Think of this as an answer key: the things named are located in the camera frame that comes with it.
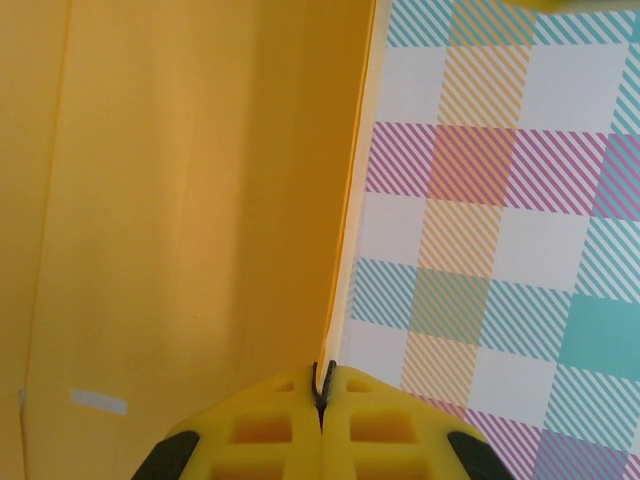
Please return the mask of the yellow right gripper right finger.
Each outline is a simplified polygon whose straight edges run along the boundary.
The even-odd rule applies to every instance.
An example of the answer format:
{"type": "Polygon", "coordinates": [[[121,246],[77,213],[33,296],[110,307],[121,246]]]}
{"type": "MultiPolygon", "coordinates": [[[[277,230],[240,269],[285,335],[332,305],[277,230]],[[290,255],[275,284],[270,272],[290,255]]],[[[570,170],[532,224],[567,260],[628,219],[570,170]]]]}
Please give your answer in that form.
{"type": "Polygon", "coordinates": [[[461,418],[353,367],[328,363],[319,392],[322,479],[508,479],[461,418]]]}

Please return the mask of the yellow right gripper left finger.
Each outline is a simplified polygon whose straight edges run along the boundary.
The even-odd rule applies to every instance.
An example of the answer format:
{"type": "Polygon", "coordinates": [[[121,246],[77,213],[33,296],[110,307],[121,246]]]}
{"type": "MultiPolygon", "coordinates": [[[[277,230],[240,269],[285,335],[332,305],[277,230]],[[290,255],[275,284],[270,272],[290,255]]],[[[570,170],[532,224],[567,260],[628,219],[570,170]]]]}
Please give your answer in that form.
{"type": "Polygon", "coordinates": [[[178,422],[135,479],[319,479],[315,370],[295,367],[178,422]]]}

